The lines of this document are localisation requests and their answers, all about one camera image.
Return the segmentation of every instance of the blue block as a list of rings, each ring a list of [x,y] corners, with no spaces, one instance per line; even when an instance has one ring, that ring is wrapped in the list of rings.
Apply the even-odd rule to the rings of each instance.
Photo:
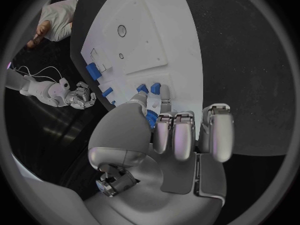
[[[147,89],[147,87],[146,87],[145,84],[140,85],[136,90],[137,90],[138,92],[144,91],[146,94],[149,93],[149,91],[148,91],[148,89]]]
[[[156,95],[160,95],[161,94],[161,84],[160,83],[154,83],[151,86],[151,93],[156,94]]]
[[[106,97],[108,94],[110,94],[112,91],[114,91],[111,87],[109,88],[109,89],[107,89],[106,91],[104,91],[103,93],[102,93],[102,96],[103,97]]]
[[[97,69],[96,64],[93,62],[90,63],[89,65],[87,65],[85,68],[91,75],[92,79],[94,79],[94,81],[96,81],[98,78],[100,78],[102,76],[102,74]]]

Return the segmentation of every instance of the circular hole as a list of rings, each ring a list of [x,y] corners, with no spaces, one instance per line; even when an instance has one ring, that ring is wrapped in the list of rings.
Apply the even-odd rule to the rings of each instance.
[[[126,28],[123,25],[118,26],[117,33],[121,38],[125,37],[126,35]]]

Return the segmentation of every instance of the white shirt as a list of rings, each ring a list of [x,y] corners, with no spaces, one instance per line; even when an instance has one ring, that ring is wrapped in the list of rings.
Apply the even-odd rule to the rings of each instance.
[[[64,0],[55,2],[42,8],[41,16],[38,22],[48,20],[50,30],[45,35],[46,39],[58,42],[71,35],[71,25],[78,0]]]

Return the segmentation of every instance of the dark background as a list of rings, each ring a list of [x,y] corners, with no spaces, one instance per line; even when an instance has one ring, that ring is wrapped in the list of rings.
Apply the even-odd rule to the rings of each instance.
[[[283,14],[286,17],[285,22],[288,23],[291,28],[296,30],[296,33],[293,34],[293,38],[296,42],[299,37],[299,22],[297,19],[298,0],[273,1],[275,2],[272,4],[277,7],[276,11]],[[20,0],[1,0],[0,3],[3,9],[3,14],[7,16],[7,19],[9,19],[10,14],[16,9],[16,6],[20,3]],[[3,22],[4,21],[2,21],[1,25],[5,27],[6,24]],[[81,79],[76,70],[72,68],[72,61],[66,58],[69,54],[68,42],[70,42],[70,40],[68,41],[68,39],[66,39],[61,41],[60,44],[45,44],[43,49],[48,50],[49,56],[46,60],[39,60],[36,61],[36,63],[43,64],[40,69],[50,65],[53,66],[53,63],[56,63],[54,66],[62,69],[59,70],[61,71],[63,77],[66,77],[67,79],[68,76],[72,77],[72,81],[76,83]],[[32,69],[32,72],[40,70],[39,67],[34,67],[34,64],[32,64]],[[55,71],[51,73],[54,79],[59,79]],[[84,169],[85,173],[86,169],[89,169],[89,166],[86,166],[87,160],[84,159],[84,157],[86,157],[85,147],[87,138],[92,127],[96,126],[97,121],[99,121],[103,116],[103,107],[98,103],[90,110],[87,109],[86,111],[80,111],[71,107],[53,109],[49,106],[43,106],[41,103],[38,103],[42,109],[50,110],[50,113],[56,116],[56,118],[47,118],[48,133],[45,132],[44,134],[39,134],[35,131],[40,131],[41,126],[45,126],[45,124],[43,124],[45,123],[45,120],[41,119],[41,116],[45,118],[45,111],[41,113],[38,111],[38,108],[34,107],[35,103],[30,103],[27,97],[20,96],[15,91],[9,91],[6,94],[5,103],[8,101],[7,98],[11,99],[12,101],[8,104],[11,111],[13,111],[15,115],[20,116],[19,121],[24,121],[24,119],[30,118],[30,122],[24,130],[20,130],[20,127],[24,127],[24,124],[15,123],[15,121],[12,119],[7,121],[7,126],[11,128],[11,131],[15,132],[15,136],[10,136],[11,138],[16,139],[15,143],[20,144],[25,141],[29,141],[30,138],[26,139],[26,136],[33,136],[34,134],[40,144],[47,144],[42,147],[39,147],[37,144],[29,144],[28,146],[20,146],[18,149],[17,147],[15,147],[15,149],[13,148],[14,153],[19,154],[18,158],[21,160],[21,162],[25,163],[29,169],[32,169],[32,171],[35,171],[36,175],[42,179],[55,184],[60,184],[65,187],[70,187],[78,192],[83,198],[89,197],[90,194],[86,194],[80,188],[93,184],[94,178],[88,176],[90,177],[90,180],[85,180],[86,184],[82,184],[82,180],[80,179],[80,176],[82,176],[82,171],[78,170],[77,168],[81,167],[81,169]],[[67,120],[68,125],[61,124],[61,127],[57,127],[57,122],[55,122],[54,126],[54,123],[51,123],[51,119],[57,120],[57,118],[63,119],[64,121]],[[84,135],[79,136],[78,130],[86,132],[83,132]],[[59,136],[56,137],[57,135],[55,136],[55,133],[49,131],[54,131],[56,133],[61,133],[63,131],[63,133],[70,139],[67,140],[66,136],[64,136],[64,139],[58,138]],[[28,158],[27,155],[37,157],[42,152],[45,152],[42,151],[43,149],[47,149],[46,152],[49,154],[47,156],[47,160],[43,160],[42,157],[38,157],[38,163],[33,162],[31,164],[30,161],[26,161]],[[234,219],[236,216],[244,212],[253,202],[255,202],[272,181],[283,159],[284,156],[250,157],[234,155],[230,161],[225,163],[224,167],[227,171],[227,180],[232,182],[228,184],[228,200],[226,201],[226,205],[223,208],[222,214],[220,215],[216,224],[224,224],[225,221],[230,222],[232,218]],[[3,186],[2,201],[5,204],[4,210],[2,210],[2,219],[4,221],[7,219],[7,221],[10,221],[12,224],[20,222],[20,219],[22,222],[29,220],[27,213],[21,208],[17,200],[13,199],[13,194],[10,192],[6,182],[3,180],[1,184]],[[294,184],[291,191],[280,204],[278,209],[275,210],[275,212],[264,224],[273,224],[274,222],[280,221],[292,223],[293,221],[298,220],[298,214],[296,211],[299,198],[297,189],[298,187],[299,179],[296,181],[296,184]],[[91,187],[90,192],[94,192],[94,188],[95,187]]]

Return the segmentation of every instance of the person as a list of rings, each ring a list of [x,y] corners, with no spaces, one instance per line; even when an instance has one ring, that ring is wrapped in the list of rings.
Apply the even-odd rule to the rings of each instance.
[[[71,35],[73,17],[78,0],[64,0],[42,8],[36,34],[26,44],[33,49],[43,38],[58,42]]]

